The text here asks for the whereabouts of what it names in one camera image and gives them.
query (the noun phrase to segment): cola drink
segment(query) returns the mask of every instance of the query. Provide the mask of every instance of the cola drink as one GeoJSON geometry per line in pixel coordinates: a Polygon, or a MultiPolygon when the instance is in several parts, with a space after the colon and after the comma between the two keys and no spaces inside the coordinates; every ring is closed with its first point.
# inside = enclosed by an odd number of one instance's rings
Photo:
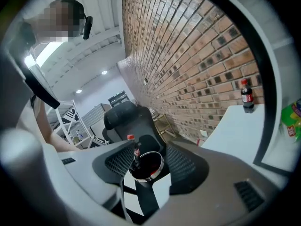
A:
{"type": "Polygon", "coordinates": [[[241,89],[241,96],[243,99],[245,113],[252,113],[254,111],[254,99],[251,87],[248,85],[246,79],[241,80],[243,88],[241,89]]]}
{"type": "Polygon", "coordinates": [[[128,135],[127,136],[128,140],[132,140],[134,142],[134,161],[132,164],[132,170],[135,169],[140,169],[141,168],[141,161],[140,161],[140,150],[139,150],[139,145],[135,142],[135,137],[134,135],[128,135]]]}

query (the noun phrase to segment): white table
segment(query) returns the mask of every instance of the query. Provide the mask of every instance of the white table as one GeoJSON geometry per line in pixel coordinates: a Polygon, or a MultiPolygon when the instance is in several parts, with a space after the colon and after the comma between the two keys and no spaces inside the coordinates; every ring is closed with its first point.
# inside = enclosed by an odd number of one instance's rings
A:
{"type": "Polygon", "coordinates": [[[283,188],[287,178],[253,164],[264,125],[264,105],[255,105],[252,114],[241,105],[229,106],[222,120],[202,148],[236,156],[264,175],[277,187],[283,188]]]}

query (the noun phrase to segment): bottle cap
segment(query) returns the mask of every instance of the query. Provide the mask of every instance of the bottle cap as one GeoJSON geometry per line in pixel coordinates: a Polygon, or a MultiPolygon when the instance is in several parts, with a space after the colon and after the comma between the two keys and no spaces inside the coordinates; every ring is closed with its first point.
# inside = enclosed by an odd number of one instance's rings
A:
{"type": "Polygon", "coordinates": [[[241,80],[241,84],[242,84],[242,85],[247,85],[247,84],[248,84],[248,81],[247,81],[246,79],[242,79],[242,80],[241,80]]]}
{"type": "Polygon", "coordinates": [[[134,137],[134,135],[128,135],[128,136],[127,136],[127,139],[128,139],[128,140],[134,140],[135,137],[134,137]]]}

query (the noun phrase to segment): ceiling light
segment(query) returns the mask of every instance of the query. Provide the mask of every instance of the ceiling light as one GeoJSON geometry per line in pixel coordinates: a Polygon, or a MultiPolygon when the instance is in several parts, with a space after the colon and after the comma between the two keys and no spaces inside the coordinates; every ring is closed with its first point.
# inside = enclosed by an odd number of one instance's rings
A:
{"type": "Polygon", "coordinates": [[[58,48],[62,42],[50,42],[37,57],[37,64],[42,67],[49,56],[58,48]]]}

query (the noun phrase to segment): green package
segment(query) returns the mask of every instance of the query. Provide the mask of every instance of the green package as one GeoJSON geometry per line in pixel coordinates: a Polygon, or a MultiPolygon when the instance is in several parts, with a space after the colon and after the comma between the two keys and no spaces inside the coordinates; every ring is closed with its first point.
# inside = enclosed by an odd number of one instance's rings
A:
{"type": "Polygon", "coordinates": [[[301,99],[282,110],[281,121],[286,125],[288,136],[301,138],[301,99]]]}

